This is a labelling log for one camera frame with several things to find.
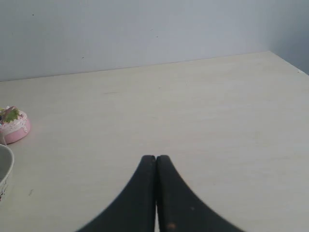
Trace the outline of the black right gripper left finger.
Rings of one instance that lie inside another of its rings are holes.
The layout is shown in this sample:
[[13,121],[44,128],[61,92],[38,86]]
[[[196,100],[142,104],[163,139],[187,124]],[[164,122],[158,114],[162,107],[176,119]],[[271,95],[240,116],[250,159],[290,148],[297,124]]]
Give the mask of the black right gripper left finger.
[[156,158],[142,156],[131,179],[114,201],[81,232],[153,232],[156,208]]

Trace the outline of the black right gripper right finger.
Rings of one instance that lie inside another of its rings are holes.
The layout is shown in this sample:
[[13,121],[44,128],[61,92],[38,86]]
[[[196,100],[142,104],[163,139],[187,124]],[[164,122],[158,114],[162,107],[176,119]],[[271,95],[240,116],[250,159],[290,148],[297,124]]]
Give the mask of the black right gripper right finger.
[[157,211],[161,232],[240,232],[195,195],[171,159],[156,159]]

